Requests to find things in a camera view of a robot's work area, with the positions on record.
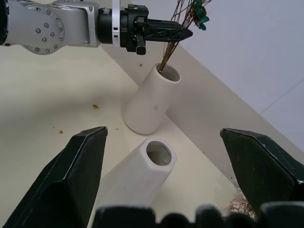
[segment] white wall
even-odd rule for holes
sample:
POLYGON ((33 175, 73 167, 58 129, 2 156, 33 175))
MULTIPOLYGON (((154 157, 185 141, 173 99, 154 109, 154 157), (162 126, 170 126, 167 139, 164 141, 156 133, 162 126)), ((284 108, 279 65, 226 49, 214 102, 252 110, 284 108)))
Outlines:
MULTIPOLYGON (((170 19, 176 0, 133 0, 170 19)), ((304 151, 304 1, 214 0, 207 30, 182 43, 203 66, 304 151)))

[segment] white ceramic vase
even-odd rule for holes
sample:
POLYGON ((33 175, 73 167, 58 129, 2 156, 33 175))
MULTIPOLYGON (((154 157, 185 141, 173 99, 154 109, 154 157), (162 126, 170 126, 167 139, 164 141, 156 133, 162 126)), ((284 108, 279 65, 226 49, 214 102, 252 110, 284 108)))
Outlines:
POLYGON ((158 128, 169 104, 180 91, 180 74, 169 65, 160 74, 159 66, 152 67, 123 114, 126 125, 140 134, 150 134, 158 128))
POLYGON ((149 206, 176 160, 168 143, 146 139, 100 180, 96 206, 149 206))

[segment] dried flower bunch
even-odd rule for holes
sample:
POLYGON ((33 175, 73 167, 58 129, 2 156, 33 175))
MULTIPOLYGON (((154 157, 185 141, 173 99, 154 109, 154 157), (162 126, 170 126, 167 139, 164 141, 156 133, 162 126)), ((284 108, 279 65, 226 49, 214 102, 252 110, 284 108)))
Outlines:
MULTIPOLYGON (((194 22, 199 29, 205 31, 206 26, 204 23, 209 21, 205 6, 211 1, 212 0, 178 0, 171 21, 180 22, 181 14, 185 12, 184 19, 181 23, 182 26, 188 29, 189 26, 194 22)), ((160 73, 167 64, 178 44, 179 42, 167 44, 166 51, 164 51, 163 54, 161 66, 158 69, 160 73)))

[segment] dried twig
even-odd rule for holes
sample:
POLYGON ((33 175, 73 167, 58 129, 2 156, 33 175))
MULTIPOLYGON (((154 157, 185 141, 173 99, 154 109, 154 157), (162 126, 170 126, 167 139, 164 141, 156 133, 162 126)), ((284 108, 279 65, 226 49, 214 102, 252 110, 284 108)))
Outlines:
MULTIPOLYGON (((202 22, 199 22, 197 19, 197 15, 196 15, 196 10, 198 8, 197 4, 199 2, 199 7, 202 7, 202 9, 204 9, 204 7, 210 3, 212 0, 188 0, 188 4, 186 7, 183 7, 185 5, 185 1, 186 0, 177 0, 177 5, 175 8, 175 11, 173 13, 173 16, 171 18, 171 21, 175 21, 178 22, 181 19, 181 13, 183 13, 184 11, 186 11, 185 16, 183 18, 182 21, 182 26, 185 28, 189 28, 189 26, 192 24, 192 22, 195 22, 195 24, 205 30, 206 27, 204 25, 201 25, 202 22)), ((165 65, 167 64, 169 58, 171 57, 172 53, 174 52, 174 50, 176 49, 176 47, 178 46, 179 42, 176 43, 166 43, 164 44, 164 52, 163 52, 163 59, 161 62, 161 66, 159 68, 159 72, 161 73, 162 70, 164 69, 165 65)))

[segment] dried stem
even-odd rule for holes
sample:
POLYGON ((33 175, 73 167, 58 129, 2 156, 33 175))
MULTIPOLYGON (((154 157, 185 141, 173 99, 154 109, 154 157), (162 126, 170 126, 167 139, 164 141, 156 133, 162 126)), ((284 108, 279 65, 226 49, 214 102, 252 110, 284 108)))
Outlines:
MULTIPOLYGON (((202 1, 202 6, 205 7, 211 1, 212 0, 203 0, 202 1)), ((185 4, 185 0, 177 0, 177 5, 176 5, 175 11, 173 13, 173 16, 171 18, 171 21, 179 22, 180 19, 181 19, 181 13, 186 11, 185 17, 183 18, 183 21, 182 21, 181 24, 182 24, 183 27, 188 29, 189 26, 193 22, 193 4, 194 4, 194 2, 195 2, 195 0, 188 0, 187 6, 183 8, 183 6, 185 4)), ((166 66, 169 58, 171 57, 171 55, 175 51, 178 44, 179 44, 179 42, 167 43, 166 49, 165 49, 165 44, 164 44, 163 59, 162 59, 162 62, 161 62, 161 66, 158 70, 160 73, 162 72, 162 70, 166 66)))

